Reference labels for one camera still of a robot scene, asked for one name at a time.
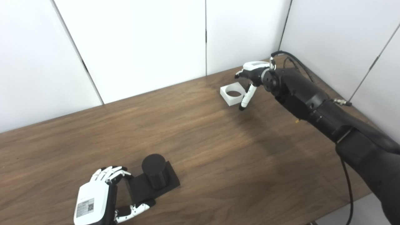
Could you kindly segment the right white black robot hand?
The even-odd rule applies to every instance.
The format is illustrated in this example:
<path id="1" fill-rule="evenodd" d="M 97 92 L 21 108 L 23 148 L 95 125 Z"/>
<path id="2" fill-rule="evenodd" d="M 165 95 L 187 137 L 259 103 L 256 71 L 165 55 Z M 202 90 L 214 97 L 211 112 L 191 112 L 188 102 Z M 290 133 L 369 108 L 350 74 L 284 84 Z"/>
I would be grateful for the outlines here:
<path id="1" fill-rule="evenodd" d="M 234 78 L 246 78 L 250 82 L 246 88 L 246 93 L 242 98 L 242 101 L 239 105 L 239 110 L 244 111 L 252 97 L 254 96 L 256 89 L 263 85 L 263 76 L 267 71 L 274 70 L 275 65 L 271 62 L 265 61 L 252 61 L 244 63 L 242 69 L 238 71 Z"/>

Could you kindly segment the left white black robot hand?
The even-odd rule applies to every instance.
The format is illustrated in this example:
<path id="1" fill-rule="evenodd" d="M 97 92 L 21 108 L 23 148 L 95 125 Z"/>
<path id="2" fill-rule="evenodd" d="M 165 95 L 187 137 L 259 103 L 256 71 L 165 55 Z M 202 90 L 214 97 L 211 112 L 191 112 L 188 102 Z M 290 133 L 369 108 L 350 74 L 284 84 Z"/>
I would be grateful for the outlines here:
<path id="1" fill-rule="evenodd" d="M 74 210 L 75 225 L 117 225 L 156 205 L 154 199 L 116 208 L 117 184 L 134 178 L 123 166 L 99 168 L 79 188 Z"/>

